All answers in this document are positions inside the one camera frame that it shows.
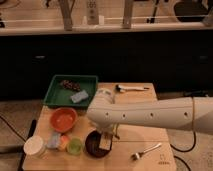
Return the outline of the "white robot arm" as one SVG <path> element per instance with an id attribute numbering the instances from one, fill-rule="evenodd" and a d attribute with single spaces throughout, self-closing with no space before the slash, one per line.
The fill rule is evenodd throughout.
<path id="1" fill-rule="evenodd" d="M 112 93 L 99 89 L 86 116 L 101 132 L 114 124 L 195 131 L 213 135 L 213 97 L 184 97 L 139 103 L 114 103 Z"/>

